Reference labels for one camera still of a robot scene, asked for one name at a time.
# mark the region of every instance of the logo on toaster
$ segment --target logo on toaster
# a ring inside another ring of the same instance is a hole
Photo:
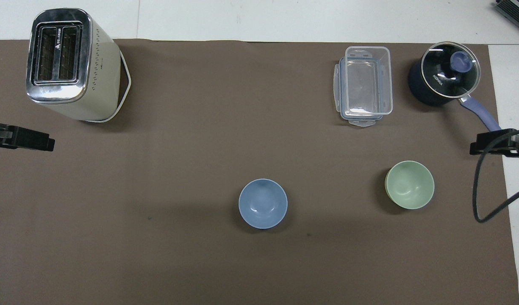
[[[438,81],[438,83],[439,83],[441,86],[443,85],[442,81],[441,81],[441,80],[440,80],[436,75],[432,75],[432,77],[433,77],[434,79],[436,79],[436,81]]]
[[[58,36],[56,37],[56,48],[59,49],[59,46],[60,46],[60,39],[61,39],[61,28],[58,28]]]

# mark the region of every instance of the toaster slot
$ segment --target toaster slot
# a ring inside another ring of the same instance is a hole
[[[39,57],[37,66],[37,80],[51,80],[54,65],[54,47],[56,46],[56,28],[43,27],[39,43]]]
[[[78,65],[78,54],[80,50],[78,27],[64,27],[61,34],[59,80],[74,80]]]

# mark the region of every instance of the toaster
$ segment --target toaster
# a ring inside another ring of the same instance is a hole
[[[120,59],[128,87],[118,103]],[[87,12],[55,8],[37,15],[26,75],[33,102],[73,119],[106,122],[118,113],[130,86],[120,49]]]

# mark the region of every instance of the white surface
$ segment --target white surface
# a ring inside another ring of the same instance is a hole
[[[519,29],[495,12],[493,2],[0,0],[0,39],[28,39],[42,10],[80,5],[113,38],[519,44]],[[500,125],[519,128],[519,46],[489,49]],[[519,160],[505,158],[504,165],[512,195],[519,190]],[[509,210],[519,277],[519,201]]]
[[[519,129],[519,46],[489,46],[493,82],[498,108],[498,123],[503,128]],[[519,191],[519,160],[503,158],[508,196]],[[519,279],[519,199],[509,207],[511,238]]]
[[[135,38],[139,0],[0,0],[0,39],[29,39],[35,17],[49,8],[82,8],[112,38]]]

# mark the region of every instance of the pot handle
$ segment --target pot handle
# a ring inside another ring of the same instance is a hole
[[[498,125],[496,119],[491,115],[490,112],[480,103],[477,99],[471,97],[470,95],[466,95],[464,97],[459,98],[459,103],[461,106],[467,108],[468,110],[474,112],[482,120],[489,131],[497,131],[501,130]]]

